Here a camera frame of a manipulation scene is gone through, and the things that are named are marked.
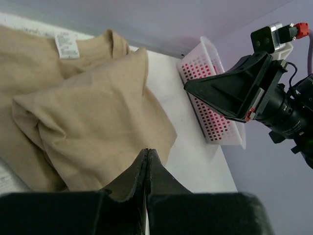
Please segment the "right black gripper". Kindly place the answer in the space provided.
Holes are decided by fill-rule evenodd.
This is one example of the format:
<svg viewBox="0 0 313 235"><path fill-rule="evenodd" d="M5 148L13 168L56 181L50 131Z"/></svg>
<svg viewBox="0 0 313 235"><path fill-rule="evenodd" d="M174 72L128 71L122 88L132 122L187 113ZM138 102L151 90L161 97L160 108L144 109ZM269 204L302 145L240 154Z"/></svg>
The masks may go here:
<svg viewBox="0 0 313 235"><path fill-rule="evenodd" d="M186 82L184 89L219 115L248 122L264 111L286 67L284 59L254 53L223 74Z"/></svg>

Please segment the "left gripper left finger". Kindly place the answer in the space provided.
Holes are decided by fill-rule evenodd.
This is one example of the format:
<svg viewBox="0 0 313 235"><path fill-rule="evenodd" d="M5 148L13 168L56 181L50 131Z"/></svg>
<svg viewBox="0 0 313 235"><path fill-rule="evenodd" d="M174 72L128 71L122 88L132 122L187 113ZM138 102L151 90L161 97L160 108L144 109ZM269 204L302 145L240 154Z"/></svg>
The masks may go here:
<svg viewBox="0 0 313 235"><path fill-rule="evenodd" d="M131 166L102 189L101 234L145 234L148 152L141 150Z"/></svg>

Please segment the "beige t shirt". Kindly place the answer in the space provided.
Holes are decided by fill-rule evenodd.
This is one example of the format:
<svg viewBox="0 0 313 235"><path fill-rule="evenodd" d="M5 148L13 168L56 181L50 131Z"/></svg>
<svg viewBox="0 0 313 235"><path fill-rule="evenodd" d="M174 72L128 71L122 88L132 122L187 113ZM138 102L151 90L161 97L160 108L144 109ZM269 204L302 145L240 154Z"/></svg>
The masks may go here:
<svg viewBox="0 0 313 235"><path fill-rule="evenodd" d="M36 191L101 189L145 148L165 164L176 131L147 86L145 48L111 30L75 42L0 28L0 156Z"/></svg>

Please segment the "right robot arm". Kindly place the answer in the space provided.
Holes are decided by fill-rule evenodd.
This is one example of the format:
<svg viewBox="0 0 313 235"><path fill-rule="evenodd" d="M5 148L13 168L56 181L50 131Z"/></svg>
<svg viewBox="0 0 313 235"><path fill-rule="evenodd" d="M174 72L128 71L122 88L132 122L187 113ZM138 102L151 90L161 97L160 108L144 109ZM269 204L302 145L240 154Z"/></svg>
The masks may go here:
<svg viewBox="0 0 313 235"><path fill-rule="evenodd" d="M312 167L313 76L285 91L279 80L288 65L262 51L242 57L225 73L189 80L184 89L226 119L262 123L274 143L294 140L291 151Z"/></svg>

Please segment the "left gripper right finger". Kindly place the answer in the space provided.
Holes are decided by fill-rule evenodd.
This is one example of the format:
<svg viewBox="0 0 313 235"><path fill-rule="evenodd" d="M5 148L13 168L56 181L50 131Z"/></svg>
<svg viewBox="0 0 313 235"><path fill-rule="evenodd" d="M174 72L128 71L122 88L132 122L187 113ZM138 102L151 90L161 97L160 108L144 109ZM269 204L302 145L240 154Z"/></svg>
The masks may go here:
<svg viewBox="0 0 313 235"><path fill-rule="evenodd" d="M148 153L146 185L150 234L187 235L194 195L163 166L155 149Z"/></svg>

